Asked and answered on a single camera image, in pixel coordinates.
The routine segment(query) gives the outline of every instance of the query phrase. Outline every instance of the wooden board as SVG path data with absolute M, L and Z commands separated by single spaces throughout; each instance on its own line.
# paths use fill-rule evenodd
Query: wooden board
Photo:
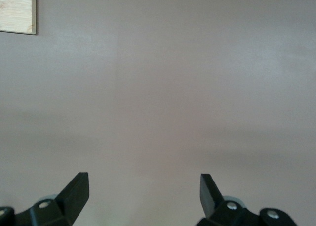
M 0 31 L 36 33 L 36 0 L 0 0 Z

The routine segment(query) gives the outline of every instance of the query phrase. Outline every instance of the silver screw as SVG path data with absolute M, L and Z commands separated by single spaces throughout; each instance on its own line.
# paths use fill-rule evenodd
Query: silver screw
M 227 203 L 227 207 L 231 210 L 236 210 L 237 209 L 237 205 L 234 202 L 228 202 Z
M 5 210 L 0 210 L 0 217 L 5 214 Z
M 42 202 L 42 203 L 39 204 L 39 208 L 41 208 L 41 209 L 45 208 L 45 207 L 47 207 L 49 205 L 49 203 L 50 203 L 50 201 Z
M 268 210 L 267 214 L 269 215 L 269 217 L 273 218 L 273 219 L 278 219 L 279 215 L 277 214 L 277 212 L 273 211 L 273 210 Z

